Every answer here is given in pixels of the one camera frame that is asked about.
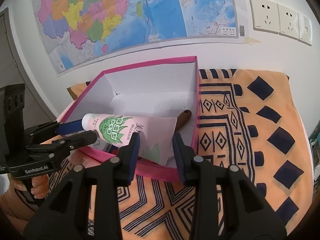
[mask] white cap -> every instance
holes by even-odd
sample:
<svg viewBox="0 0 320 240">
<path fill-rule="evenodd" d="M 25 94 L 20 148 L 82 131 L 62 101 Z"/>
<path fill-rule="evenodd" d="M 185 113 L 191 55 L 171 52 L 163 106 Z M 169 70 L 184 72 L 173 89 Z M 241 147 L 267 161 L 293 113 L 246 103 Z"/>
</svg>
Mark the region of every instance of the white cap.
<svg viewBox="0 0 320 240">
<path fill-rule="evenodd" d="M 90 130 L 88 129 L 88 121 L 90 119 L 90 117 L 92 116 L 93 114 L 86 114 L 83 118 L 82 118 L 82 128 L 86 131 Z"/>
</svg>

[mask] pink box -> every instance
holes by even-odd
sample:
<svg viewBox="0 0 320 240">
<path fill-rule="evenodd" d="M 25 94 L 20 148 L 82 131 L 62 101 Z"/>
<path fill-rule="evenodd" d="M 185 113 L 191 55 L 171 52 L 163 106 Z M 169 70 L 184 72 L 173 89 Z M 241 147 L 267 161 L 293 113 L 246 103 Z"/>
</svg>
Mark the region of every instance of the pink box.
<svg viewBox="0 0 320 240">
<path fill-rule="evenodd" d="M 179 132 L 184 143 L 196 151 L 199 101 L 196 56 L 153 60 L 102 71 L 61 121 L 79 120 L 87 113 L 177 117 L 189 109 L 192 111 L 191 120 Z M 80 150 L 99 162 L 114 156 L 96 149 L 94 144 Z M 175 167 L 173 156 L 166 166 L 138 161 L 135 173 L 178 182 Z"/>
</svg>

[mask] door frame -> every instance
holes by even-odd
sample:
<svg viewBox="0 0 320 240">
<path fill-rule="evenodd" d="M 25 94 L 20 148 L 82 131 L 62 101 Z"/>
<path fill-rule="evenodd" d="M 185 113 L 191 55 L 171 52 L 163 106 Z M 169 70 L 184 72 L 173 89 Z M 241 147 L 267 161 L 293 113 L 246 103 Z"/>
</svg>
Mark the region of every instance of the door frame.
<svg viewBox="0 0 320 240">
<path fill-rule="evenodd" d="M 21 59 L 19 57 L 16 45 L 13 40 L 11 26 L 10 26 L 10 20 L 9 20 L 9 9 L 6 8 L 2 12 L 0 12 L 0 17 L 4 16 L 4 26 L 5 26 L 5 32 L 7 36 L 7 41 L 9 44 L 9 48 L 13 57 L 13 60 L 16 63 L 17 69 L 25 82 L 25 85 L 28 87 L 31 95 L 34 97 L 36 102 L 39 104 L 41 109 L 44 111 L 44 113 L 48 116 L 50 120 L 56 120 L 56 116 L 51 112 L 50 108 L 46 105 L 46 103 L 43 101 L 41 96 L 39 95 L 38 91 L 34 87 L 33 83 L 31 82 L 26 70 L 23 67 L 23 64 L 21 62 Z"/>
</svg>

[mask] map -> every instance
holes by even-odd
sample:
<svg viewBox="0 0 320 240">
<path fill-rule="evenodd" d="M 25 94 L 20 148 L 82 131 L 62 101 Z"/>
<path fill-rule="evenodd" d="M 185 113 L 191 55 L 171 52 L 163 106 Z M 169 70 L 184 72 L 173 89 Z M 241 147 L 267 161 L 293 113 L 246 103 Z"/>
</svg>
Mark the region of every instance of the map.
<svg viewBox="0 0 320 240">
<path fill-rule="evenodd" d="M 160 41 L 244 36 L 234 0 L 32 0 L 58 74 Z"/>
</svg>

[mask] hand cream tube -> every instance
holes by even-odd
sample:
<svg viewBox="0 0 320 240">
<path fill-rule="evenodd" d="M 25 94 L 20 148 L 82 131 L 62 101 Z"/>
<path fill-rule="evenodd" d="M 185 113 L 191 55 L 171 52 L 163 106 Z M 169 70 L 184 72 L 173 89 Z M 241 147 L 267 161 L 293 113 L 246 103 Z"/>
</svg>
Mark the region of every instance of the hand cream tube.
<svg viewBox="0 0 320 240">
<path fill-rule="evenodd" d="M 160 165 L 171 156 L 170 146 L 177 123 L 175 117 L 86 114 L 84 130 L 95 130 L 101 139 L 117 147 L 128 145 L 132 133 L 140 133 L 139 156 Z"/>
</svg>

